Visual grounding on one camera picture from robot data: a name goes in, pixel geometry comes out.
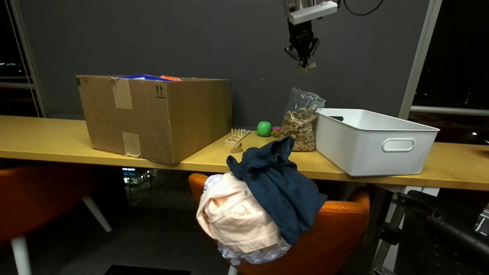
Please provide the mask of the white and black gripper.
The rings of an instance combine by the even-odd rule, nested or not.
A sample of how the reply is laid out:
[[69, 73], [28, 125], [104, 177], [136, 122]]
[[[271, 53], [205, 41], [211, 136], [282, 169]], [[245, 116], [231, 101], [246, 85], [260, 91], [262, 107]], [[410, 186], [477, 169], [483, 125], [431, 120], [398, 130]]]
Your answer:
[[289, 44], [285, 52], [298, 62], [303, 70], [315, 68], [311, 61], [321, 39], [314, 33], [312, 23], [340, 9], [338, 0], [283, 0], [288, 20]]

